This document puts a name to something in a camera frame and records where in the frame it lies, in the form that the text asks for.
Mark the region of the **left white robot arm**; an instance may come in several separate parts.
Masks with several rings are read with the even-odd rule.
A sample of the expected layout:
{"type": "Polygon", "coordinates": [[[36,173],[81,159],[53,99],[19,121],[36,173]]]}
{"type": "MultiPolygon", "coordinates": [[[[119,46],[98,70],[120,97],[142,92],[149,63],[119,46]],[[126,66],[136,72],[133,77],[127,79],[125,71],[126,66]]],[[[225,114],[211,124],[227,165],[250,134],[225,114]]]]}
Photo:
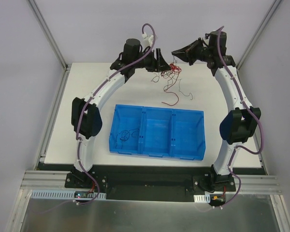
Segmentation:
{"type": "Polygon", "coordinates": [[[154,35],[145,36],[142,42],[127,39],[123,51],[111,64],[98,87],[85,97],[72,101],[71,124],[75,131],[77,154],[73,168],[67,175],[66,187],[90,188],[96,185],[89,172],[93,166],[93,145],[102,129],[101,109],[114,92],[134,75],[136,69],[153,73],[170,70],[160,49],[153,48],[155,41],[154,35]]]}

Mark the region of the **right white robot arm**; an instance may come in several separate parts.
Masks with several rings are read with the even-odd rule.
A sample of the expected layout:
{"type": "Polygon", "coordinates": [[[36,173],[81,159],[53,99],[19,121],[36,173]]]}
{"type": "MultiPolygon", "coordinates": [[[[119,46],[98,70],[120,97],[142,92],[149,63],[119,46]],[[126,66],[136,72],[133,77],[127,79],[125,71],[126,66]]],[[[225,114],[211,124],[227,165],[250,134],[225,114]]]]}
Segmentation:
{"type": "Polygon", "coordinates": [[[240,85],[237,68],[232,56],[227,55],[227,34],[222,28],[207,33],[189,45],[174,50],[171,54],[190,66],[196,61],[205,62],[212,75],[219,83],[228,114],[219,126],[222,145],[218,157],[211,165],[207,176],[198,181],[198,187],[207,192],[214,192],[226,187],[235,174],[233,164],[240,149],[261,128],[261,110],[253,107],[240,85]]]}

